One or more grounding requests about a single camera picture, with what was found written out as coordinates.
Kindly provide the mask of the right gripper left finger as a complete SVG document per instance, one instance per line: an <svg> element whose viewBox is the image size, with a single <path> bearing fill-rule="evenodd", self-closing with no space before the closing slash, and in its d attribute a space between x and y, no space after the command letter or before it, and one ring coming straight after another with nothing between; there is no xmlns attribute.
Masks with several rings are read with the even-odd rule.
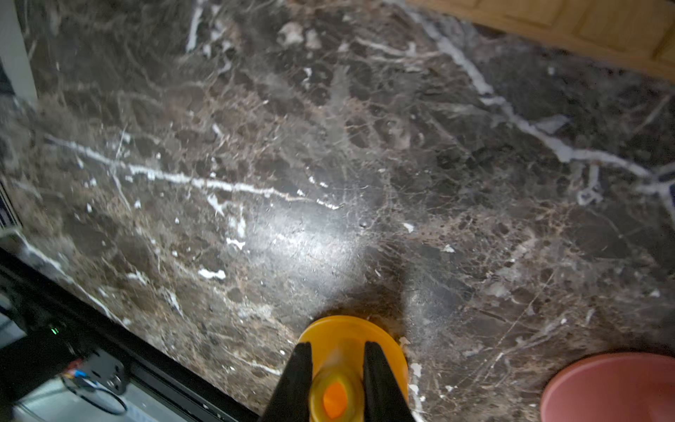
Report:
<svg viewBox="0 0 675 422"><path fill-rule="evenodd" d="M308 422L310 420L309 390L312 380L311 344L309 342L298 343L259 420L262 422Z"/></svg>

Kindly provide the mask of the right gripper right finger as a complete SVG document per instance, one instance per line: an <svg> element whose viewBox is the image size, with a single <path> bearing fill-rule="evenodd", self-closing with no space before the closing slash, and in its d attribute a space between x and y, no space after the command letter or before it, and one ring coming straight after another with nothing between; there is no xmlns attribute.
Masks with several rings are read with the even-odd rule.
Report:
<svg viewBox="0 0 675 422"><path fill-rule="evenodd" d="M364 420L370 422L414 422L381 346L366 342L363 362Z"/></svg>

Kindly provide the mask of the yellow watering can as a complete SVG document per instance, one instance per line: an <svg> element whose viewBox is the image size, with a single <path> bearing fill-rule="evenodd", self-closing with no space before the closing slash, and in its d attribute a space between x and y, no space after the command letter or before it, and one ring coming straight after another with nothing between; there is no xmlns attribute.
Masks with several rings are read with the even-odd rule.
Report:
<svg viewBox="0 0 675 422"><path fill-rule="evenodd" d="M310 421L365 421L363 362L366 342L381 346L409 406L404 352L378 325L356 316L327 316L312 323L299 342L312 348Z"/></svg>

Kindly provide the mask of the wooden slatted two-tier shelf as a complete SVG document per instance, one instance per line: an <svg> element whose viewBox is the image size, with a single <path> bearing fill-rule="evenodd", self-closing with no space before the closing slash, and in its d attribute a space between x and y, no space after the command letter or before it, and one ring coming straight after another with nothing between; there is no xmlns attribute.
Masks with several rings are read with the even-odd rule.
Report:
<svg viewBox="0 0 675 422"><path fill-rule="evenodd" d="M674 81L673 1L415 1L414 5Z"/></svg>

